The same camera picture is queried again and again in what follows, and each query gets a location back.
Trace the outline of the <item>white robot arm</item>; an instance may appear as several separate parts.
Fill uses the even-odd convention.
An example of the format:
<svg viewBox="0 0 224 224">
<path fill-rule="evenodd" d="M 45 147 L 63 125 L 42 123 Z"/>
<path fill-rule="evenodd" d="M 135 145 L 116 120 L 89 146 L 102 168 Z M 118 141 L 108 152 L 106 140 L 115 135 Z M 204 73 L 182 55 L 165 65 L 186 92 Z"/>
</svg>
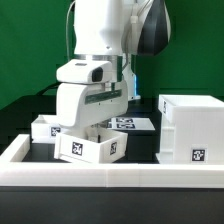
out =
<svg viewBox="0 0 224 224">
<path fill-rule="evenodd" d="M 165 0 L 75 0 L 74 58 L 57 69 L 61 126 L 100 142 L 98 124 L 124 114 L 130 55 L 155 56 L 169 43 Z"/>
</svg>

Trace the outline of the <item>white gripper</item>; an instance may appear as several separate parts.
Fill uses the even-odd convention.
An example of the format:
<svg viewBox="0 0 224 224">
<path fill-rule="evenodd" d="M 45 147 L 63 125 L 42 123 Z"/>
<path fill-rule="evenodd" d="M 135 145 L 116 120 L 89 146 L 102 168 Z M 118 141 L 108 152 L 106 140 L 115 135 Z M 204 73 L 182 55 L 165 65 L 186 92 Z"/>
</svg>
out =
<svg viewBox="0 0 224 224">
<path fill-rule="evenodd" d="M 66 128 L 82 129 L 124 114 L 128 108 L 128 89 L 125 80 L 105 90 L 103 84 L 59 85 L 56 97 L 58 123 Z M 101 135 L 96 134 L 101 143 Z"/>
</svg>

